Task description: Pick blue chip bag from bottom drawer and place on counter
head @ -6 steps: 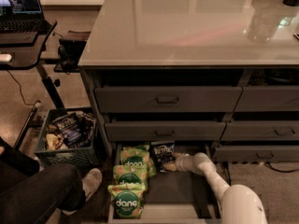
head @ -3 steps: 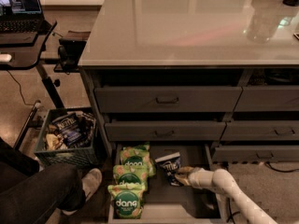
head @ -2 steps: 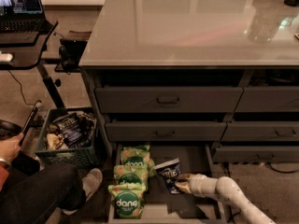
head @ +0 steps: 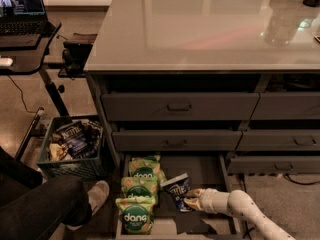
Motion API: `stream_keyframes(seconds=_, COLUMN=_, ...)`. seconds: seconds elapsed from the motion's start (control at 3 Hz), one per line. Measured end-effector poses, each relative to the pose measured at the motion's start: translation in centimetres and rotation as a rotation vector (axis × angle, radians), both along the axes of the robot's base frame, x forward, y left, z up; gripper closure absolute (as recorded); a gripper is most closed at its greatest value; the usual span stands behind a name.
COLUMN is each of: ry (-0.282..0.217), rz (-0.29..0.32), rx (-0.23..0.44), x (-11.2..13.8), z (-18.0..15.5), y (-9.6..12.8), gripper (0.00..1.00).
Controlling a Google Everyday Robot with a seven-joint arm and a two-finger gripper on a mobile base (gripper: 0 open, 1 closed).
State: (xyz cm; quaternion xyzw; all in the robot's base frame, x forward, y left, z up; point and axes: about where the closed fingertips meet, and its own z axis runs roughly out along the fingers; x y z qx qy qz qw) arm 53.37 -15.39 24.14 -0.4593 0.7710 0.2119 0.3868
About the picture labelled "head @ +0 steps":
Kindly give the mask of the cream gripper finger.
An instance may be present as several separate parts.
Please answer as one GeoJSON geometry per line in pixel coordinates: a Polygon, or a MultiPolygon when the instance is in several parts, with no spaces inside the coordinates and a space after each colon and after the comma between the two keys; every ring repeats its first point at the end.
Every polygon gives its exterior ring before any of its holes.
{"type": "Polygon", "coordinates": [[[204,189],[198,188],[188,191],[185,196],[187,198],[199,198],[204,192],[204,189]]]}
{"type": "Polygon", "coordinates": [[[197,198],[185,198],[184,203],[194,210],[200,209],[200,203],[197,198]]]}

